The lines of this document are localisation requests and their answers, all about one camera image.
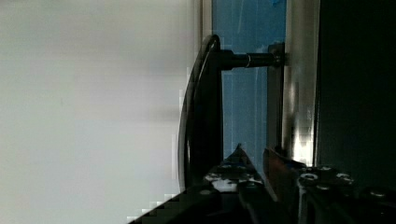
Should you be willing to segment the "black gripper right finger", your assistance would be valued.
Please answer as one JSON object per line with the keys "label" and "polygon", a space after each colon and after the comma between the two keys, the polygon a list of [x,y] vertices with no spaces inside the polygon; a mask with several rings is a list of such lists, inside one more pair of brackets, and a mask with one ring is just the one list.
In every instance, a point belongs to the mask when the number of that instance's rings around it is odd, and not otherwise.
{"label": "black gripper right finger", "polygon": [[263,171],[292,224],[355,224],[353,178],[329,166],[307,166],[267,148]]}

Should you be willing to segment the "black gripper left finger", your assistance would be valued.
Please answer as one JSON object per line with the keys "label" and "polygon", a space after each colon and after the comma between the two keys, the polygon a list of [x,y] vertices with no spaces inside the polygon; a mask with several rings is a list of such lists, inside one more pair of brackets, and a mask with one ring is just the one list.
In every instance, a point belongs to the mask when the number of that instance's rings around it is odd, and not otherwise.
{"label": "black gripper left finger", "polygon": [[216,191],[225,195],[227,215],[248,224],[277,224],[276,197],[240,145],[205,175]]}

